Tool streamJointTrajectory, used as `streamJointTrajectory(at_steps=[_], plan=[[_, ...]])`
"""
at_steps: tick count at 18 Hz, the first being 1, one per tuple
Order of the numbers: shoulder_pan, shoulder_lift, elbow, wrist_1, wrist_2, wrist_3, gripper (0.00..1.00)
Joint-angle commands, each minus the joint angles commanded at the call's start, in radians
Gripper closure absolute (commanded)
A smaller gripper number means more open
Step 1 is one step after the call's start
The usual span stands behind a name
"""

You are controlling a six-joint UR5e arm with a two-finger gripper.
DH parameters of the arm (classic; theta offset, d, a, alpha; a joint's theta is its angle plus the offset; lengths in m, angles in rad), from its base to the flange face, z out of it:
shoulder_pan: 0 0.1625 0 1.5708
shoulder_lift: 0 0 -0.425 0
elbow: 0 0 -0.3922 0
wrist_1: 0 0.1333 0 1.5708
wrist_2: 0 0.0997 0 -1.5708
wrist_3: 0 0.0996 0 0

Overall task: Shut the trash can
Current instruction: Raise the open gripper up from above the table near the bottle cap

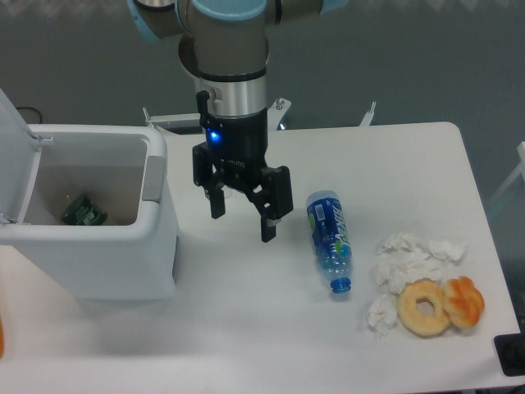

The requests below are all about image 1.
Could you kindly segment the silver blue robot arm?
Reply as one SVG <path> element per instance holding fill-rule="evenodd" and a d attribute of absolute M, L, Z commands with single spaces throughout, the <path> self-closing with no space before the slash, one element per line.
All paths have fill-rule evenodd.
<path fill-rule="evenodd" d="M 205 141 L 193 148 L 194 184 L 211 215 L 226 212 L 225 187 L 244 194 L 261 216 L 262 241 L 293 210 L 290 170 L 269 167 L 267 59 L 270 25 L 322 15 L 344 1 L 129 1 L 148 39 L 180 36 L 179 59 L 196 80 Z"/>

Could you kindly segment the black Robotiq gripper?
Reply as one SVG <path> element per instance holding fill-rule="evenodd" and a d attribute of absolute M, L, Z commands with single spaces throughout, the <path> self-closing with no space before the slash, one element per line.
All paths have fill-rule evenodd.
<path fill-rule="evenodd" d="M 290 169 L 267 167 L 267 109 L 246 117 L 200 112 L 206 143 L 195 145 L 193 178 L 204 189 L 212 218 L 226 213 L 223 185 L 245 192 L 258 210 L 262 242 L 276 236 L 276 224 L 294 208 Z"/>

